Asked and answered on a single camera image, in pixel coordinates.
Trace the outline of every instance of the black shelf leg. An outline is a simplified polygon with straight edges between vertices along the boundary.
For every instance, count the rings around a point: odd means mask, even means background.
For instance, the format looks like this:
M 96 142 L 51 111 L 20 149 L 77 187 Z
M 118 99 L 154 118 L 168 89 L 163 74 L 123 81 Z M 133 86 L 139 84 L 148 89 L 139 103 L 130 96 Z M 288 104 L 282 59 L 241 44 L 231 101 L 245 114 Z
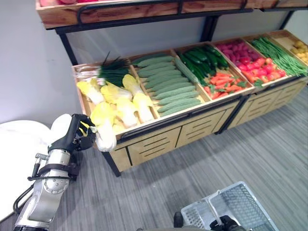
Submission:
M 293 14 L 294 14 L 294 11 L 289 11 L 289 13 L 285 17 L 283 23 L 281 24 L 279 30 L 283 30 L 285 28 L 285 26 L 287 25 L 287 23 L 289 22 L 289 20 L 290 20 L 290 18 L 292 17 Z
M 66 34 L 59 34 L 59 36 L 60 36 L 60 39 L 61 39 L 61 41 L 62 41 L 62 43 L 63 43 L 63 46 L 64 46 L 64 48 L 65 48 L 65 50 L 66 50 L 66 53 L 67 53 L 69 59 L 71 60 L 72 65 L 73 65 L 73 66 L 74 66 L 74 65 L 78 65 L 76 56 L 75 56 L 75 54 L 74 54 L 74 52 L 73 52 L 73 49 L 72 49 L 72 47 L 71 47 L 71 44 L 69 43 L 69 41 L 68 41 L 68 39 L 67 39 Z
M 200 42 L 212 41 L 219 17 L 220 15 L 206 17 Z
M 117 168 L 113 158 L 111 157 L 109 152 L 102 152 L 103 156 L 105 157 L 107 163 L 109 164 L 111 170 L 114 172 L 116 177 L 120 177 L 121 176 L 121 172 L 119 171 L 119 169 Z

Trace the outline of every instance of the basket handle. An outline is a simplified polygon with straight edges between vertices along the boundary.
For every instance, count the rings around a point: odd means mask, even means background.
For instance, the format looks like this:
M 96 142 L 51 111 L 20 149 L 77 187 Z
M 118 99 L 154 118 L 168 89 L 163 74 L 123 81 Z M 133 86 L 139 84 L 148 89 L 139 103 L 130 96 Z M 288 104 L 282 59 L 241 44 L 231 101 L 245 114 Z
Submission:
M 211 200 L 212 200 L 214 197 L 218 196 L 219 194 L 220 194 L 220 190 L 218 190 L 216 193 L 210 195 L 209 198 L 207 199 L 207 203 L 208 203 L 208 205 L 209 205 L 209 207 L 210 207 L 212 213 L 214 214 L 214 217 L 216 218 L 216 221 L 217 221 L 218 225 L 221 226 L 221 225 L 223 225 L 223 223 L 222 223 L 222 221 L 221 221 L 221 219 L 220 219 L 220 217 L 219 217 L 219 215 L 218 215 L 218 212 L 216 211 L 215 207 L 213 206 L 213 204 L 212 204 L 212 202 L 211 202 Z

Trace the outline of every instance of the wooden crate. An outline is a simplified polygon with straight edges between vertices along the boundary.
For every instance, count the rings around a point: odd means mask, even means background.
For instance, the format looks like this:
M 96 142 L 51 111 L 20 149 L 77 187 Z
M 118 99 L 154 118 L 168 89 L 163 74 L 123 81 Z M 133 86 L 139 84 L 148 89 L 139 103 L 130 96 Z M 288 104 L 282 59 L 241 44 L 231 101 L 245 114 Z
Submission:
M 167 55 L 171 55 L 171 56 L 174 56 L 176 57 L 176 53 L 173 51 L 173 50 L 163 50 L 163 51 L 156 51 L 156 52 L 152 52 L 152 53 L 148 53 L 148 54 L 145 54 L 145 55 L 151 55 L 151 54 L 156 54 L 156 53 L 165 53 Z M 137 59 L 137 58 L 140 58 L 140 57 L 143 57 L 145 55 L 136 55 L 136 56 L 133 56 L 133 57 L 130 57 L 131 60 L 134 60 L 134 59 Z M 152 99 L 152 102 L 153 102 L 153 105 L 154 105 L 154 109 L 155 111 L 157 112 L 157 110 L 161 107 L 159 105 L 157 105 L 158 101 L 157 100 L 154 100 L 152 98 L 153 96 L 153 93 L 152 92 L 148 92 L 148 90 L 145 88 L 145 82 L 146 82 L 146 78 L 141 78 L 139 77 L 137 71 L 138 71 L 138 67 L 136 66 L 131 66 L 131 70 L 132 70 L 132 73 L 134 75 L 134 77 L 141 83 L 141 88 L 142 90 L 146 93 L 146 95 L 150 96 L 150 98 Z M 196 86 L 196 91 L 199 92 L 199 96 L 197 96 L 196 98 L 200 100 L 201 104 L 200 105 L 197 105 L 195 107 L 192 107 L 192 108 L 189 108 L 189 109 L 186 109 L 186 110 L 182 110 L 180 112 L 177 112 L 177 113 L 173 113 L 171 115 L 168 115 L 168 116 L 165 116 L 165 117 L 170 117 L 170 116 L 174 116 L 174 115 L 178 115 L 182 112 L 185 112 L 187 110 L 191 110 L 191 109 L 196 109 L 196 108 L 199 108 L 199 107 L 202 107 L 205 103 L 207 102 L 210 102 L 211 99 L 209 98 L 209 96 L 207 95 L 207 93 L 203 90 L 202 86 L 200 84 L 195 84 Z
M 273 8 L 278 0 L 257 0 L 255 8 Z M 307 0 L 281 0 L 276 7 L 305 7 Z
M 74 79 L 75 79 L 75 83 L 77 83 L 79 80 L 77 78 L 77 70 L 82 68 L 82 67 L 86 67 L 88 66 L 89 67 L 89 70 L 90 70 L 90 67 L 94 67 L 94 66 L 98 66 L 98 65 L 101 65 L 102 63 L 94 63 L 94 64 L 80 64 L 80 65 L 75 65 L 75 66 L 72 66 L 72 70 L 73 70 L 73 75 L 74 75 Z M 95 104 L 91 102 L 90 99 L 87 98 L 87 96 L 83 95 L 80 91 L 80 89 L 77 88 L 77 93 L 78 93 L 78 97 L 79 97 L 79 102 L 80 102 L 80 105 L 81 105 L 81 109 L 82 109 L 82 113 L 83 114 L 86 114 L 88 116 L 91 115 L 92 111 L 94 110 L 95 108 Z M 153 107 L 150 107 L 150 110 L 151 110 L 151 113 L 154 117 L 154 119 L 157 119 L 158 118 L 158 112 L 153 108 Z M 135 113 L 135 116 L 138 118 L 138 125 L 135 126 L 135 127 L 132 127 L 132 128 L 127 128 L 125 129 L 123 123 L 120 121 L 120 120 L 117 120 L 117 124 L 121 127 L 123 127 L 123 130 L 121 131 L 118 131 L 115 133 L 116 135 L 116 138 L 117 139 L 120 139 L 121 136 L 126 133 L 126 132 L 129 132 L 133 129 L 136 129 L 136 128 L 139 128 L 141 126 L 144 126 L 144 125 L 147 125 L 147 124 L 150 124 L 150 123 L 153 123 L 154 120 L 148 122 L 148 123 L 142 123 L 140 121 L 140 118 L 138 116 L 138 113 L 136 112 Z
M 254 8 L 257 0 L 248 0 L 246 8 Z M 195 13 L 206 11 L 236 10 L 242 7 L 242 0 L 200 0 L 185 1 L 182 13 Z
M 285 51 L 288 52 L 288 54 L 295 57 L 298 61 L 301 62 L 301 64 L 308 66 L 308 64 L 305 63 L 301 58 L 299 58 L 296 54 L 291 52 L 291 49 L 294 48 L 293 46 L 294 43 L 297 41 L 303 42 L 302 40 L 300 40 L 298 37 L 296 37 L 287 30 L 273 31 L 267 34 L 273 42 L 275 42 L 276 44 L 278 43 L 280 46 L 282 46 L 285 49 Z
M 36 10 L 41 17 L 45 28 L 58 26 L 71 26 L 77 24 L 77 12 L 81 7 L 95 4 L 106 4 L 111 2 L 129 2 L 130 0 L 105 0 L 70 5 L 58 5 L 41 7 L 39 0 L 36 0 Z M 162 16 L 176 14 L 178 3 L 157 3 L 135 6 L 119 6 L 113 8 L 101 8 L 86 10 L 81 14 L 83 23 L 97 23 L 130 18 L 142 18 L 150 16 Z
M 240 40 L 240 41 L 243 41 L 245 42 L 249 47 L 250 49 L 254 50 L 256 53 L 258 53 L 261 57 L 263 58 L 266 58 L 263 54 L 261 54 L 258 50 L 256 50 L 249 42 L 247 41 L 250 41 L 254 38 L 258 38 L 261 34 L 258 34 L 258 35 L 253 35 L 253 36 L 246 36 L 246 37 L 242 37 L 242 38 L 231 38 L 231 39 L 227 39 L 227 40 L 221 40 L 221 41 L 215 41 L 213 42 L 214 45 L 217 45 L 217 44 L 225 44 L 225 43 L 229 43 L 229 42 L 234 42 L 234 41 L 237 41 L 237 40 Z M 237 71 L 237 72 L 240 72 L 240 69 L 229 59 L 227 58 L 222 52 L 220 52 L 224 57 L 225 59 L 228 61 L 228 63 L 233 66 L 233 68 Z M 280 79 L 277 79 L 277 80 L 274 80 L 274 81 L 271 81 L 271 82 L 268 82 L 268 83 L 264 83 L 262 84 L 262 87 L 261 88 L 255 88 L 252 92 L 253 93 L 256 93 L 256 92 L 259 92 L 259 91 L 262 91 L 268 87 L 272 87 L 278 83 L 281 83 L 281 82 L 284 82 L 286 80 L 288 80 L 289 78 L 291 78 L 292 76 L 285 76 L 285 77 L 282 77 Z
M 286 105 L 305 87 L 307 80 L 307 77 L 303 77 L 272 90 L 253 94 L 240 109 L 228 129 Z
M 212 43 L 210 42 L 199 42 L 199 43 L 195 43 L 195 44 L 192 44 L 192 45 L 189 45 L 189 46 L 185 46 L 185 47 L 180 47 L 180 48 L 175 48 L 174 49 L 174 52 L 177 53 L 177 52 L 185 52 L 187 50 L 190 50 L 194 47 L 202 47 L 204 45 L 211 45 L 213 46 L 221 55 L 223 55 L 223 53 L 218 50 Z M 230 60 L 227 59 L 227 62 L 229 64 L 229 70 L 228 71 L 225 71 L 225 70 L 219 70 L 217 68 L 217 71 L 220 71 L 220 72 L 223 72 L 223 73 L 227 73 L 227 74 L 232 74 L 234 76 L 237 76 L 239 77 L 242 81 L 247 81 L 245 76 L 241 73 L 241 71 L 236 68 L 234 65 L 232 65 L 232 62 Z M 241 90 L 241 91 L 238 91 L 238 92 L 235 92 L 233 94 L 230 94 L 230 95 L 227 95 L 227 96 L 224 96 L 222 98 L 218 98 L 216 100 L 212 100 L 211 97 L 207 94 L 207 92 L 204 90 L 204 88 L 201 87 L 202 91 L 204 92 L 204 94 L 211 100 L 211 101 L 223 101 L 223 100 L 227 100 L 229 98 L 232 98 L 234 96 L 240 96 L 240 95 L 247 95 L 247 94 L 250 94 L 251 92 L 253 92 L 255 90 L 255 87 L 250 83 L 250 82 L 247 82 L 248 84 L 248 87 L 244 90 Z
M 114 151 L 110 152 L 111 156 L 119 171 L 124 171 L 215 133 L 222 127 L 238 102 L 209 110 L 201 115 L 120 143 Z

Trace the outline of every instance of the black cable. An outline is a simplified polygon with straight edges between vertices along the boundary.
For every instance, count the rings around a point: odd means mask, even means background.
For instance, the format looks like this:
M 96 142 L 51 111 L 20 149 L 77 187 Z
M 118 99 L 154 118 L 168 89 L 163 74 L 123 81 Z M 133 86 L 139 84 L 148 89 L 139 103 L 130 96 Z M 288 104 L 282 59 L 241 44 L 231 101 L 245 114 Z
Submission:
M 33 181 L 33 180 L 44 180 L 44 179 L 66 179 L 69 180 L 70 177 L 28 177 L 28 181 Z
M 32 184 L 26 191 L 24 191 L 14 202 L 13 204 L 13 211 L 14 213 L 16 214 L 20 214 L 20 210 L 19 210 L 19 207 L 18 207 L 18 203 L 21 201 L 21 199 L 24 198 L 24 196 L 26 196 L 32 189 L 33 189 L 33 185 Z

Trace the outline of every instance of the white wall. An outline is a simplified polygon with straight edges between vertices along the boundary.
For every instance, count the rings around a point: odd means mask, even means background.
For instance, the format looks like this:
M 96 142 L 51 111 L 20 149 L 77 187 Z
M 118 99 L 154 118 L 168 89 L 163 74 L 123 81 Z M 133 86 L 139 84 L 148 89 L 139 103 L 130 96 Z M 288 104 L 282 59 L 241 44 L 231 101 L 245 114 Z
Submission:
M 286 13 L 225 15 L 214 39 L 279 28 Z M 0 8 L 1 90 L 0 123 L 31 119 L 46 124 L 80 106 L 71 64 L 54 31 L 46 31 L 34 9 L 34 0 L 10 0 Z M 307 42 L 307 12 L 295 13 L 288 29 Z M 203 18 L 122 26 L 72 33 L 69 39 L 80 63 L 112 56 L 128 56 L 198 42 Z

